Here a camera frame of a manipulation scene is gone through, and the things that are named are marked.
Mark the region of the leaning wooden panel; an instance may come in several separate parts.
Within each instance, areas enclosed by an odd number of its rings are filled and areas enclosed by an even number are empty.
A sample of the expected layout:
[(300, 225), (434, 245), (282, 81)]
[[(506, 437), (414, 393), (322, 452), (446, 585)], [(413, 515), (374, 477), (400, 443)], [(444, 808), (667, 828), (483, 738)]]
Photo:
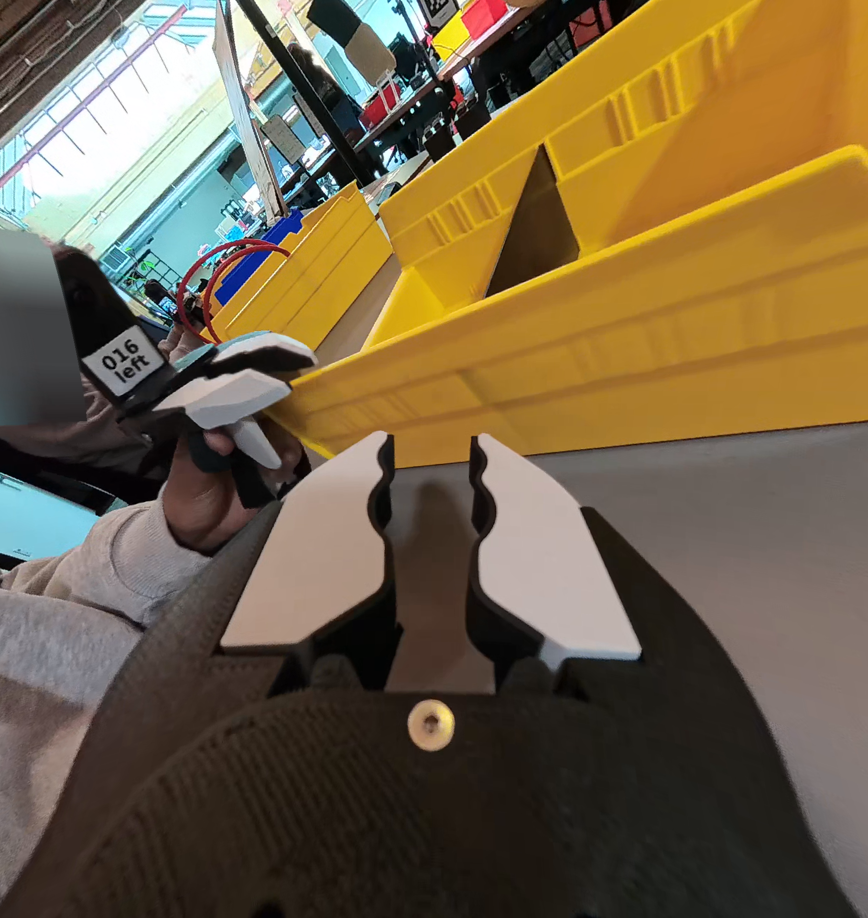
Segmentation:
[(250, 167), (253, 180), (263, 204), (265, 222), (269, 228), (289, 216), (270, 157), (265, 149), (260, 123), (254, 118), (250, 96), (247, 94), (234, 39), (230, 2), (216, 1), (213, 53), (224, 86), (234, 126)]

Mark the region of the black bin divider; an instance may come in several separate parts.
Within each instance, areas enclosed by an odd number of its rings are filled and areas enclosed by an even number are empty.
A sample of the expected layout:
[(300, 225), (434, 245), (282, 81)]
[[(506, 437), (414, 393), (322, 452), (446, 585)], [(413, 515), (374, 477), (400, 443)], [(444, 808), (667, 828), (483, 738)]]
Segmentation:
[(485, 298), (575, 262), (580, 247), (545, 145), (537, 149)]

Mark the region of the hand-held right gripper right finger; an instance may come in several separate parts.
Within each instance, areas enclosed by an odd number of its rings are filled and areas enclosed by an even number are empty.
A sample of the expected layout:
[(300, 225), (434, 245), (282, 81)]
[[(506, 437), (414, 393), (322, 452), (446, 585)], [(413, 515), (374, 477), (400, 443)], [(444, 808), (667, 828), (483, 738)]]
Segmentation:
[(637, 661), (642, 648), (577, 500), (492, 435), (471, 442), (467, 634), (492, 662)]

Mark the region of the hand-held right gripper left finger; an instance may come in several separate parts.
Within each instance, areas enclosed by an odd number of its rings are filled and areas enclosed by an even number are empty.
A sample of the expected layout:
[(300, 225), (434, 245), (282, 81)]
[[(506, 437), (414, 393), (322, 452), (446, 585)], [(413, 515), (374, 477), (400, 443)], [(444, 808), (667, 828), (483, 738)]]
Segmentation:
[(317, 638), (392, 581), (394, 438), (374, 431), (299, 482), (220, 639), (243, 653)]

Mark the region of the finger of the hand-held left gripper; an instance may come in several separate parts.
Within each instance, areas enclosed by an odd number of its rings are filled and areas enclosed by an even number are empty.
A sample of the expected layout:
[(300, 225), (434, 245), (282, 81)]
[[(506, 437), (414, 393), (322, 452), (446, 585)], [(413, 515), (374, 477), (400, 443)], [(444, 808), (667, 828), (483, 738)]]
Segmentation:
[(219, 345), (203, 373), (206, 378), (216, 378), (253, 370), (281, 376), (317, 367), (316, 355), (302, 342), (277, 332), (256, 331)]
[(289, 384), (257, 371), (199, 377), (153, 407), (153, 417), (183, 416), (202, 430), (214, 430), (252, 416), (290, 393)]

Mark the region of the person's left hand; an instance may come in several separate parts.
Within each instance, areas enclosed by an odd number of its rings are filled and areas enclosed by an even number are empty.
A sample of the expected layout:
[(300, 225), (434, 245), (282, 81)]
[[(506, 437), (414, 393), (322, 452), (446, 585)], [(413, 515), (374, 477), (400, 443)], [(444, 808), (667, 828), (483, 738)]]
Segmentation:
[[(194, 336), (176, 326), (159, 345), (170, 363), (197, 350)], [(262, 467), (259, 481), (276, 494), (281, 486), (291, 484), (301, 465), (308, 471), (304, 449), (296, 438), (271, 419), (257, 419), (262, 431), (260, 443), (269, 444), (278, 463)], [(228, 426), (199, 430), (201, 443), (213, 459), (236, 455), (233, 431)], [(162, 493), (137, 512), (125, 511), (118, 532), (119, 552), (125, 549), (138, 558), (163, 554), (167, 567), (188, 567), (192, 554), (209, 557), (239, 532), (257, 514), (258, 508), (242, 506), (235, 479), (227, 469), (208, 472), (200, 468), (192, 455), (192, 439), (182, 437), (174, 451), (174, 463)]]

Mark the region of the yellow divided plastic bin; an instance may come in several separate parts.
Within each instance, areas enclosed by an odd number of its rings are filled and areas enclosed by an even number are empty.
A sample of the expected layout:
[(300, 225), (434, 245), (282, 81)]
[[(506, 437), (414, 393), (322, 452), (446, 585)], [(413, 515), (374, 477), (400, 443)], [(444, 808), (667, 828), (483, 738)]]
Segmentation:
[[(577, 261), (485, 298), (539, 146)], [(648, 2), (382, 205), (403, 272), (272, 416), (399, 467), (868, 421), (868, 1)]]

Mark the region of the person's left forearm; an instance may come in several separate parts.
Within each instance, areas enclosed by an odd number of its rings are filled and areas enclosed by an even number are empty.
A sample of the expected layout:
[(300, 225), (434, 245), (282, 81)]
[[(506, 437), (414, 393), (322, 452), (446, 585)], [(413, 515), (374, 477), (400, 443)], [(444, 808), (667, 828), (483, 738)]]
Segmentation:
[(159, 496), (103, 516), (63, 555), (0, 568), (0, 902), (113, 677), (207, 562), (175, 540)]

